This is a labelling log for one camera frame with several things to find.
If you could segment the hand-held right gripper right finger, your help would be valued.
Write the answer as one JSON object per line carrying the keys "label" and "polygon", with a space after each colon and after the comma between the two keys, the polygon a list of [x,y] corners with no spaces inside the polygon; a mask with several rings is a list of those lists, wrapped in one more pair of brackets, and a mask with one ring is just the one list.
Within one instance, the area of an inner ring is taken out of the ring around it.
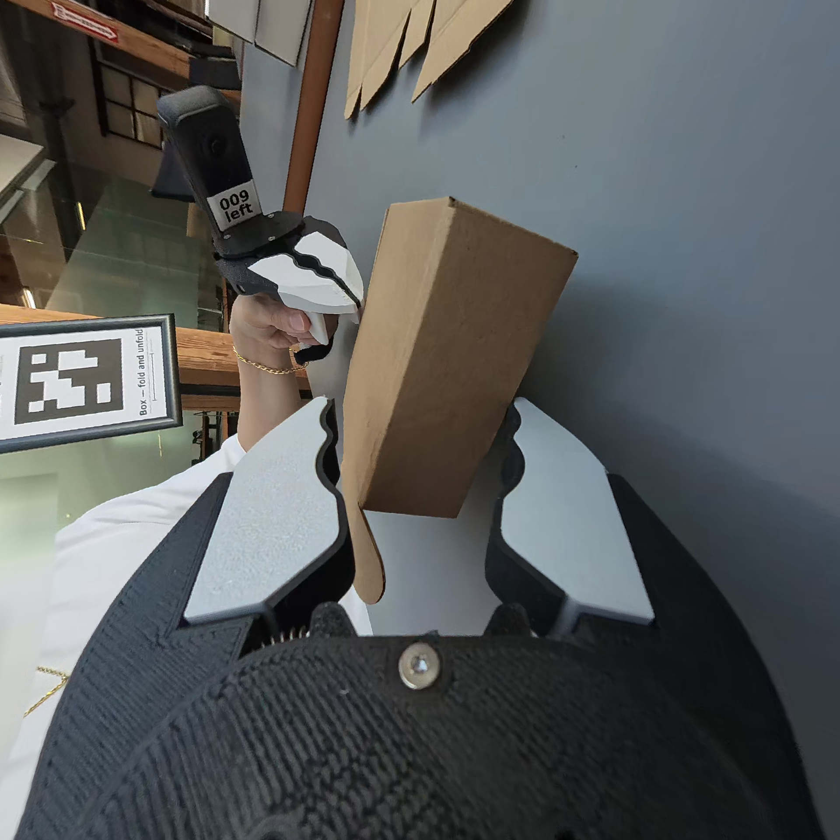
{"label": "hand-held right gripper right finger", "polygon": [[523,609],[535,637],[571,635],[584,617],[653,627],[655,610],[601,461],[523,397],[509,406],[500,436],[485,560],[493,594]]}

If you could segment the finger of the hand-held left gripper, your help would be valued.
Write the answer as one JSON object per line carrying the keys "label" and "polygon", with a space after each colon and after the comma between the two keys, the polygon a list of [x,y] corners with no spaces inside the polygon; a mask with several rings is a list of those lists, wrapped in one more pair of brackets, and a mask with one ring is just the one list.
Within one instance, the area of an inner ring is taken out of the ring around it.
{"label": "finger of the hand-held left gripper", "polygon": [[261,259],[252,271],[276,288],[287,307],[305,311],[310,318],[329,314],[347,316],[355,323],[361,320],[361,303],[345,281],[300,267],[290,255]]}
{"label": "finger of the hand-held left gripper", "polygon": [[349,250],[325,234],[307,234],[296,244],[296,256],[310,258],[321,277],[332,278],[354,304],[364,303],[364,282]]}

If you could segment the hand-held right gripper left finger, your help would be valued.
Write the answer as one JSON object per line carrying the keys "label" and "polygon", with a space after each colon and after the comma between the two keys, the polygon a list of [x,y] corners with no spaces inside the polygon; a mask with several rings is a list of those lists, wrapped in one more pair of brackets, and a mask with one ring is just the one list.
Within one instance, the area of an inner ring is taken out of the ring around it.
{"label": "hand-held right gripper left finger", "polygon": [[338,489],[338,428],[319,396],[260,439],[234,469],[185,607],[189,624],[262,616],[309,624],[354,581]]}

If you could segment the brown cardboard box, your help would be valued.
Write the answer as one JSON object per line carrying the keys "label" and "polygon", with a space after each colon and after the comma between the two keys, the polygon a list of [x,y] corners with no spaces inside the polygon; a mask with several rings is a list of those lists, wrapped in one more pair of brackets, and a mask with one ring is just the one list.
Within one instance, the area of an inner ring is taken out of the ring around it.
{"label": "brown cardboard box", "polygon": [[343,397],[365,603],[385,591],[366,512],[458,516],[578,259],[451,196],[387,209]]}

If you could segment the person's left forearm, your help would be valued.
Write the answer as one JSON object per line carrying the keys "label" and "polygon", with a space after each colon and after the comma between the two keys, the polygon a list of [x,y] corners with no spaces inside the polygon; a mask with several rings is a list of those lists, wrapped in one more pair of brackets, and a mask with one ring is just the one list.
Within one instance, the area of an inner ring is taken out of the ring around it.
{"label": "person's left forearm", "polygon": [[240,403],[237,437],[245,452],[300,410],[301,367],[289,353],[285,358],[258,362],[238,356]]}

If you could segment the person's left hand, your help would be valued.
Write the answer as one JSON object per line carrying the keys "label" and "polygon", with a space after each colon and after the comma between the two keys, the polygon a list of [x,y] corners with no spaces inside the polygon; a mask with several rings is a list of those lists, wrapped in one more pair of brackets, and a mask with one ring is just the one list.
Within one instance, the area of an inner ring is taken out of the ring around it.
{"label": "person's left hand", "polygon": [[303,311],[264,294],[237,297],[229,320],[237,355],[271,370],[292,368],[290,349],[314,343],[310,327]]}

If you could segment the black framed window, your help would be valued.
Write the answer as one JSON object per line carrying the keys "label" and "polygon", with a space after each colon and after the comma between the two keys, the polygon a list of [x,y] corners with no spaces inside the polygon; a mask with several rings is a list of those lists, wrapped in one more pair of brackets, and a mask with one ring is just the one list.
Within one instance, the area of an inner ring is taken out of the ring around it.
{"label": "black framed window", "polygon": [[88,40],[98,123],[102,135],[161,150],[159,100],[192,86],[221,91],[238,109],[242,80],[228,46],[198,45],[197,52],[163,45],[160,55],[136,55],[100,40]]}

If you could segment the wooden beam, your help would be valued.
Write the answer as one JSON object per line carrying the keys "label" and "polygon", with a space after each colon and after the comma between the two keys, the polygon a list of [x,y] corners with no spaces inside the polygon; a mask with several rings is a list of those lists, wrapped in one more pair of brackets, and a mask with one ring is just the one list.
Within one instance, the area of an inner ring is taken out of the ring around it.
{"label": "wooden beam", "polygon": [[[98,17],[105,23],[119,29],[119,43],[112,45],[110,43],[103,43],[93,37],[95,41],[110,46],[113,49],[119,50],[133,58],[145,61],[162,70],[166,70],[184,80],[188,80],[190,76],[190,57],[186,51],[179,49],[176,46],[165,43],[159,38],[148,35],[137,28],[131,27],[118,19],[105,15],[98,10],[85,5],[84,3],[75,1],[57,1],[74,7],[82,13],[87,13],[90,16]],[[36,14],[48,21],[61,25],[74,32],[89,37],[86,33],[77,31],[73,28],[62,25],[56,21],[50,12],[49,1],[7,1],[6,5],[12,5],[24,9],[25,11]]]}

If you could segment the flat white cardboard sheet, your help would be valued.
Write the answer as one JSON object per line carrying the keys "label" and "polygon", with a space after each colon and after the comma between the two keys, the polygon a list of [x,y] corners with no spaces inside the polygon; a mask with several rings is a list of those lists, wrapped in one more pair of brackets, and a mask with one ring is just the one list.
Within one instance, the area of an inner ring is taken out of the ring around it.
{"label": "flat white cardboard sheet", "polygon": [[294,67],[311,1],[205,1],[206,18],[244,42]]}

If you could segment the red label sticker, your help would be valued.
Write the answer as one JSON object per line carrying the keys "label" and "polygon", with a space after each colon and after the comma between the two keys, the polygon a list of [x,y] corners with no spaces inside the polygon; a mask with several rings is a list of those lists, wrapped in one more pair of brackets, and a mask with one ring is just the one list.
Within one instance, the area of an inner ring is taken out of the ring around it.
{"label": "red label sticker", "polygon": [[116,46],[119,43],[119,29],[100,20],[99,17],[82,13],[65,3],[50,1],[52,17],[64,26],[84,32],[103,43]]}

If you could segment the flat brown cardboard sheet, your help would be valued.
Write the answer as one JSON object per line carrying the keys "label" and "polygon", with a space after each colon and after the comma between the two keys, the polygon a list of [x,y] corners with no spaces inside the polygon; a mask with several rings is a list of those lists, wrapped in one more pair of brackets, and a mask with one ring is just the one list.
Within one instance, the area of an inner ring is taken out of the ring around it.
{"label": "flat brown cardboard sheet", "polygon": [[511,1],[357,1],[344,117],[368,107],[395,68],[423,47],[417,100],[467,55]]}

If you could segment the black framed marker sign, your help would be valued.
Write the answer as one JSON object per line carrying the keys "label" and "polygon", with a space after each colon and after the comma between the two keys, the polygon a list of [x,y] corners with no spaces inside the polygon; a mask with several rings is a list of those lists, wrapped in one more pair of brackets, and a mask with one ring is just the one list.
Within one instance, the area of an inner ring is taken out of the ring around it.
{"label": "black framed marker sign", "polygon": [[183,424],[171,313],[1,328],[1,452]]}

